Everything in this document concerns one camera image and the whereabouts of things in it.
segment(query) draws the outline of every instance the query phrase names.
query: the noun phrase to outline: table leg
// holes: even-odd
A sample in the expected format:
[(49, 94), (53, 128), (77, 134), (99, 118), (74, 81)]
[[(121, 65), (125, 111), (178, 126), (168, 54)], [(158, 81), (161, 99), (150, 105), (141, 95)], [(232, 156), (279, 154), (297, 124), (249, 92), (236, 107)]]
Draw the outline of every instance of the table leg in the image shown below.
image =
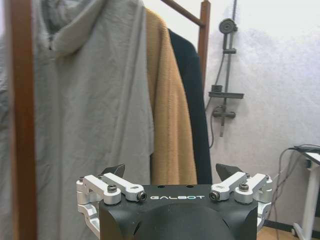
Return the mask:
[(294, 223), (294, 229), (300, 240), (310, 240), (314, 228), (315, 214), (317, 208), (320, 187), (320, 166), (313, 168), (310, 172), (308, 190), (306, 194), (302, 227)]

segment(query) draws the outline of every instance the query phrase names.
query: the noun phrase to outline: logo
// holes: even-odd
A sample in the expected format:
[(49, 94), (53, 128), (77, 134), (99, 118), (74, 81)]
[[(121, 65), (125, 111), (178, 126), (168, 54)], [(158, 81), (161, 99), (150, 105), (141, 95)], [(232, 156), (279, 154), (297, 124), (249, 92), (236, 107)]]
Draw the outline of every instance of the logo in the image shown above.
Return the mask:
[(175, 200), (175, 199), (179, 199), (179, 200), (195, 200), (195, 199), (203, 199), (205, 196), (177, 196), (177, 197), (173, 197), (173, 196), (151, 196), (150, 199), (152, 200), (161, 200), (161, 199), (171, 199), (171, 200)]

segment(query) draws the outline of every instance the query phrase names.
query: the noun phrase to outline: tan coat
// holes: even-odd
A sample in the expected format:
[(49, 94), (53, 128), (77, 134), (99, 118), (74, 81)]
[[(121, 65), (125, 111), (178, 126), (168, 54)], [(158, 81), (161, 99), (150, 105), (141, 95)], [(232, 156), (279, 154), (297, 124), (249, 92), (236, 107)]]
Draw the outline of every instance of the tan coat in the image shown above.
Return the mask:
[(187, 98), (165, 22), (146, 10), (147, 74), (154, 121), (151, 183), (197, 184)]

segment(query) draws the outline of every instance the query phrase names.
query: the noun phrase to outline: wooden clothes rack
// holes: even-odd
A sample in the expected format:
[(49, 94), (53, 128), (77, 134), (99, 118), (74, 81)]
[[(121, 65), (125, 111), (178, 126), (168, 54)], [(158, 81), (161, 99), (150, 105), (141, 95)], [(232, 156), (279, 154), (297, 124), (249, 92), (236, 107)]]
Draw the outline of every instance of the wooden clothes rack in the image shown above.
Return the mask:
[[(173, 0), (161, 0), (199, 26), (198, 54), (205, 86), (210, 7), (201, 3), (200, 19)], [(6, 67), (9, 83), (13, 239), (37, 239), (32, 0), (4, 1)]]
[(173, 0), (161, 0), (161, 1), (199, 26), (198, 55), (200, 58), (200, 65), (202, 70), (202, 91), (204, 91), (205, 83), (206, 83), (211, 4), (208, 0), (204, 0), (201, 3), (201, 12), (200, 12), (200, 19), (199, 19)]

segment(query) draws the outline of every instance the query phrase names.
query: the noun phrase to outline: hood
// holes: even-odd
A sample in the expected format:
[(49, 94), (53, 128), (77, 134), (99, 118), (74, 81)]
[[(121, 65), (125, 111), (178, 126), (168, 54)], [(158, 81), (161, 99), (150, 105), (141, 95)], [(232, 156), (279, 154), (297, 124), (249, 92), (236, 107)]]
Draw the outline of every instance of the hood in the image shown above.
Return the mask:
[(74, 53), (88, 40), (106, 0), (37, 0), (42, 49), (51, 56)]

